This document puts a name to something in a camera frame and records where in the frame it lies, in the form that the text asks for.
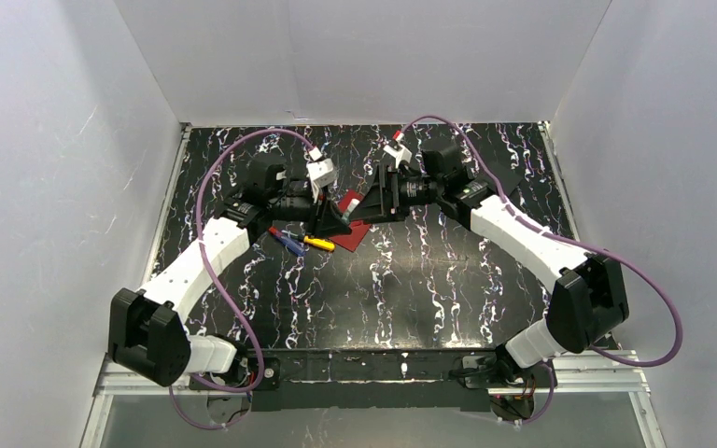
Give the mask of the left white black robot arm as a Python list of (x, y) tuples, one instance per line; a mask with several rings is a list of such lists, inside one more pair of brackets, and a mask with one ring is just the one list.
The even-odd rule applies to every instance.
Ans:
[(318, 155), (296, 173), (275, 154), (260, 154), (247, 181), (227, 190), (203, 236), (136, 291), (123, 288), (110, 304), (108, 354), (160, 386), (182, 374), (226, 373), (239, 350), (224, 336), (190, 336), (185, 323), (194, 304), (233, 261), (276, 221), (299, 221), (319, 238), (350, 232), (330, 199), (337, 178), (331, 159)]

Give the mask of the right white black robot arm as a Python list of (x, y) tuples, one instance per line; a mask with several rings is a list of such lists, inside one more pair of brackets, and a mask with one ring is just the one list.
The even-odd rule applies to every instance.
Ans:
[(349, 203), (352, 221), (403, 220), (415, 206), (436, 204), (551, 289), (545, 317), (495, 348), (489, 369), (518, 373), (547, 358), (580, 354), (628, 318), (620, 263), (548, 238), (546, 228), (502, 200), (492, 180), (471, 173), (456, 143), (423, 149), (422, 170), (403, 145), (385, 151), (395, 162), (380, 165), (367, 192)]

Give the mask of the red envelope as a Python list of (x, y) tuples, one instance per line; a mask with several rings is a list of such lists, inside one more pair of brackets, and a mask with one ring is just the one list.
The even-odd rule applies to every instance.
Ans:
[[(353, 200), (360, 201), (361, 199), (362, 196), (358, 192), (349, 189), (343, 199), (338, 202), (338, 207), (341, 212), (345, 212)], [(366, 224), (363, 221), (352, 222), (350, 224), (351, 232), (349, 234), (336, 235), (331, 237), (330, 240), (345, 250), (355, 252), (369, 232), (371, 226), (371, 224)]]

